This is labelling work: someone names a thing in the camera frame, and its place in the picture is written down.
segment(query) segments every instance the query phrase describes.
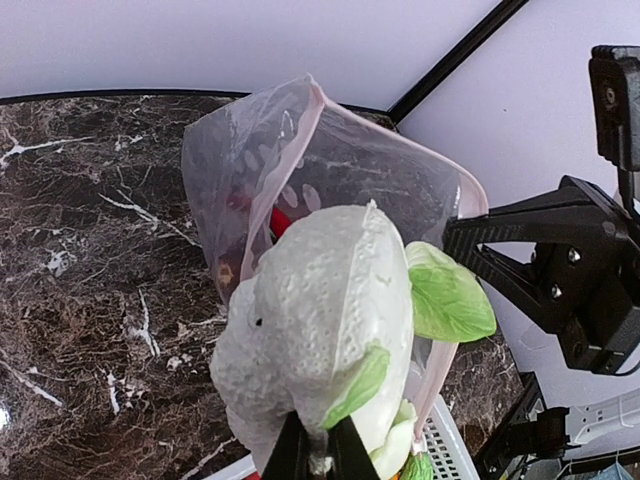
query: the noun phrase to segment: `white wall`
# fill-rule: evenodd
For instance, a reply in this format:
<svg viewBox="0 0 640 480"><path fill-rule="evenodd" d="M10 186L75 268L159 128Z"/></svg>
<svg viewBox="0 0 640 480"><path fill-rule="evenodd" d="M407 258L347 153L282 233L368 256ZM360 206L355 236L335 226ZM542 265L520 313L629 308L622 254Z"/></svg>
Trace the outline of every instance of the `white wall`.
<svg viewBox="0 0 640 480"><path fill-rule="evenodd" d="M0 0L0 98L106 88L251 92L312 73L386 109L498 0Z"/></svg>
<svg viewBox="0 0 640 480"><path fill-rule="evenodd" d="M638 0L531 1L400 129L467 167L492 206L557 188L563 174L613 193L615 169L596 152L587 70L591 47L607 43L640 45ZM555 337L496 292L491 297L518 367L536 371L549 405L592 403L640 387L640 373L607 378L569 371ZM573 454L635 445L640 427Z"/></svg>

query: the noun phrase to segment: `red object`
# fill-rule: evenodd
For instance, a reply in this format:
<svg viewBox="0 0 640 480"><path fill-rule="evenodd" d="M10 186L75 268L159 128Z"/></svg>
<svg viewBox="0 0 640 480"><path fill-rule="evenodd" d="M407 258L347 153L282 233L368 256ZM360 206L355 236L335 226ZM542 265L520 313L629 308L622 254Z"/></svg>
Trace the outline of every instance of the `red object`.
<svg viewBox="0 0 640 480"><path fill-rule="evenodd" d="M273 207L273 211L271 212L271 231L276 236L276 238L280 238L284 235L284 232L291 226L293 222L289 220L284 213L278 210L276 207Z"/></svg>

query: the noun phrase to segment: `green leaf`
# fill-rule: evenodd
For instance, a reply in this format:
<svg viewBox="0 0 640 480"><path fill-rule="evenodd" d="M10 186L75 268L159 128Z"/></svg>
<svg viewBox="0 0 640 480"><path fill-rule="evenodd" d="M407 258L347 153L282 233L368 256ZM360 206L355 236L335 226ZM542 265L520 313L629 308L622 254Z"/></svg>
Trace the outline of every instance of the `green leaf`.
<svg viewBox="0 0 640 480"><path fill-rule="evenodd" d="M469 270L433 245L407 246L414 331L442 342L472 342L496 332L487 295Z"/></svg>
<svg viewBox="0 0 640 480"><path fill-rule="evenodd" d="M339 403L332 405L322 423L322 428L330 430L340 420L371 400L378 393L387 376L390 361L391 354L387 349L378 342L369 343L346 395L341 396Z"/></svg>
<svg viewBox="0 0 640 480"><path fill-rule="evenodd" d="M400 480L433 480L433 465L426 453L409 456Z"/></svg>

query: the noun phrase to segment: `black cable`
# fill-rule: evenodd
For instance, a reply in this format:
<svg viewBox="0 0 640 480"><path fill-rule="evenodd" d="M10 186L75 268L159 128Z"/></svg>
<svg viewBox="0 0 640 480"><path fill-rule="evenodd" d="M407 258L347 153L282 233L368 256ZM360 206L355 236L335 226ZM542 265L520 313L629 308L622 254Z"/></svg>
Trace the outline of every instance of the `black cable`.
<svg viewBox="0 0 640 480"><path fill-rule="evenodd" d="M629 370L627 370L626 372L616 372L613 374L614 377L628 377L629 375L633 375L634 373L636 373L638 370L640 370L640 361L638 363L636 363L633 368L630 368Z"/></svg>

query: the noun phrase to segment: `screw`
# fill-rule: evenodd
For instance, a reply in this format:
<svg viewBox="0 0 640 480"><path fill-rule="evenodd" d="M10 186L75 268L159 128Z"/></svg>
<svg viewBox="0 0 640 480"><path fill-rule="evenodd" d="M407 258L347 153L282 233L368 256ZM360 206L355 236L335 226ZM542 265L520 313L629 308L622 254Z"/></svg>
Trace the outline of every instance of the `screw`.
<svg viewBox="0 0 640 480"><path fill-rule="evenodd" d="M580 256L580 252L578 252L575 248L571 247L569 249L569 253L567 254L567 258L569 259L569 263L571 265L575 265L580 261L582 257Z"/></svg>
<svg viewBox="0 0 640 480"><path fill-rule="evenodd" d="M562 290L560 290L560 287L558 286L557 283L554 283L553 286L551 287L551 298L558 299L561 296L562 296Z"/></svg>
<svg viewBox="0 0 640 480"><path fill-rule="evenodd" d="M616 92L613 90L613 88L607 87L604 95L607 99L607 102L609 102L609 105L613 105L614 103L616 103Z"/></svg>

